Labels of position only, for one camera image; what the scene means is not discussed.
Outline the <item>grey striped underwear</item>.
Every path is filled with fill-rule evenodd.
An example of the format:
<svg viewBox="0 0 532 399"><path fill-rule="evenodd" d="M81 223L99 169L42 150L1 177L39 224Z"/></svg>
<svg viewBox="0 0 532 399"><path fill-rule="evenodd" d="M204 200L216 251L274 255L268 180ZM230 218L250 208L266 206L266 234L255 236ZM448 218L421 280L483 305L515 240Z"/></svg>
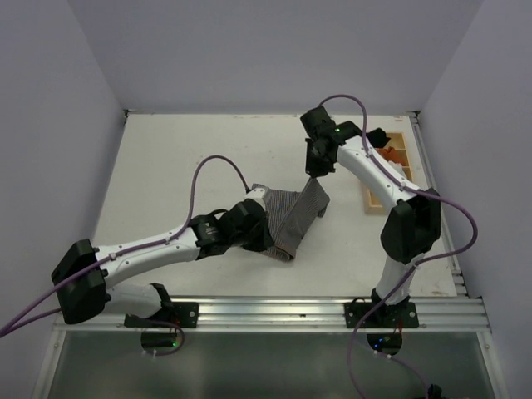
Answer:
<svg viewBox="0 0 532 399"><path fill-rule="evenodd" d="M316 218L322 218L330 197L317 179L309 178L301 191L277 190L254 183L251 190L264 190L265 210L273 246L263 255L290 262Z"/></svg>

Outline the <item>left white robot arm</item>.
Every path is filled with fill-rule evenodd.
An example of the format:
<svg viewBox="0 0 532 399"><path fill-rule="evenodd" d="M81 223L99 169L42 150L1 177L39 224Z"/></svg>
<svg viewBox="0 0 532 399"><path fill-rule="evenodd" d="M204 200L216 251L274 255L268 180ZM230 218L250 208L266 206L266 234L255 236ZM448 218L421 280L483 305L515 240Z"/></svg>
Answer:
<svg viewBox="0 0 532 399"><path fill-rule="evenodd" d="M96 249L75 242L52 272L63 320L84 323L104 313L125 314L127 327L173 327L179 314L161 283L128 279L171 264L225 254L233 247L261 253L273 246L261 199L244 199L229 210L198 215L175 232Z"/></svg>

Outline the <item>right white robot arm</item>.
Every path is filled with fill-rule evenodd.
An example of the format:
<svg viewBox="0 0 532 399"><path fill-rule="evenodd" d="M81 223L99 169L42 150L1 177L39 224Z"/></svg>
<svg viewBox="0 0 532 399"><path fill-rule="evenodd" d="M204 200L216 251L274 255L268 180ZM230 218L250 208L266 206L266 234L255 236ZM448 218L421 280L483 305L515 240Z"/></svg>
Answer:
<svg viewBox="0 0 532 399"><path fill-rule="evenodd" d="M337 123L324 106L300 117L307 134L305 171L324 177L340 165L355 175L387 212L380 242L387 258L382 276L373 289L370 309L359 319L364 325L389 326L400 316L410 297L417 265L441 237L441 206L437 192L421 188L394 170L370 144L367 123Z"/></svg>

